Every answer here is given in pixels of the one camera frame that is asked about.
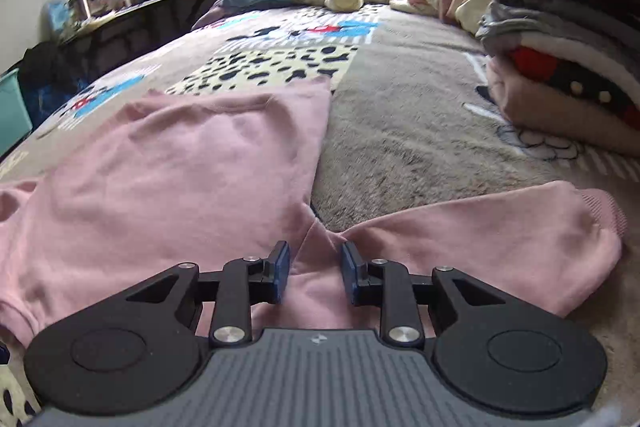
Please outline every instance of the metal pivot screw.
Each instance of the metal pivot screw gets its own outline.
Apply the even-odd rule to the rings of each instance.
[[[389,337],[398,343],[415,342],[420,338],[420,332],[409,326],[397,326],[389,331]]]
[[[244,331],[235,326],[223,326],[214,331],[213,336],[217,341],[233,344],[244,339]]]

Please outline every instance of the stack of folded clothes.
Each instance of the stack of folded clothes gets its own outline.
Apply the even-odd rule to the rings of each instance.
[[[640,0],[493,0],[476,37],[513,123],[640,155]]]

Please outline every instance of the ribbed gray surface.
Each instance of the ribbed gray surface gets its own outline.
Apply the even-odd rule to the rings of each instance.
[[[266,330],[218,352],[184,393],[154,409],[88,418],[45,409],[33,427],[540,427],[577,426],[586,412],[527,422],[473,409],[443,387],[419,353],[373,331]]]

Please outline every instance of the black bag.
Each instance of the black bag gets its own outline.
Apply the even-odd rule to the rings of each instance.
[[[41,42],[28,49],[18,69],[18,83],[23,91],[52,86],[75,94],[78,80],[79,75],[53,42]]]

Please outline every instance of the bed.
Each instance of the bed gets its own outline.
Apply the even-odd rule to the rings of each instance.
[[[630,224],[626,251],[606,283],[570,318],[588,327],[607,351],[609,372],[597,404],[617,399],[631,420],[640,415],[640,232],[634,226],[640,217],[640,160],[514,128],[483,96],[485,65],[482,47],[463,30],[389,6],[368,5],[350,14],[323,7],[247,12],[102,77],[4,161],[0,181],[44,174],[150,89],[200,96],[325,74],[334,95],[312,203],[331,230],[552,180],[602,188],[615,197]],[[19,360],[19,349],[15,354]],[[24,377],[18,380],[30,393]]]

